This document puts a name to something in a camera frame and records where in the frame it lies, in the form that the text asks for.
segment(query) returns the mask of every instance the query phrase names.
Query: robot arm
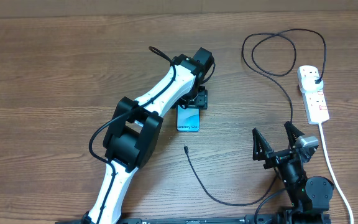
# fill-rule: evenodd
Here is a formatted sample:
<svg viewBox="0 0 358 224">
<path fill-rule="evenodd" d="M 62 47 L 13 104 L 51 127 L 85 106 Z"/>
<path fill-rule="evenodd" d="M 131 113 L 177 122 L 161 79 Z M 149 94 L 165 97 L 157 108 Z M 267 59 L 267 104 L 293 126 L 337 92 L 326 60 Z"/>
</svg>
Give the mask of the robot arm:
<svg viewBox="0 0 358 224">
<path fill-rule="evenodd" d="M 112 119 L 135 111 L 135 108 L 139 110 L 126 120 L 118 119 L 109 125 L 103 146 L 106 148 L 105 157 L 111 164 L 106 164 L 98 199 L 81 221 L 70 223 L 117 223 L 129 183 L 134 174 L 145 166 L 155 149 L 165 113 L 176 105 L 199 109 L 208 107 L 207 91 L 200 85 L 214 63 L 211 52 L 200 48 L 193 58 L 182 54 L 175 57 L 172 63 L 176 70 L 175 80 L 152 103 L 138 108 L 156 97 L 171 82 L 174 76 L 172 66 L 166 76 L 146 94 L 134 101 L 124 97 L 118 103 Z M 126 122 L 136 123 L 142 126 L 142 130 L 138 133 L 126 126 Z"/>
</svg>

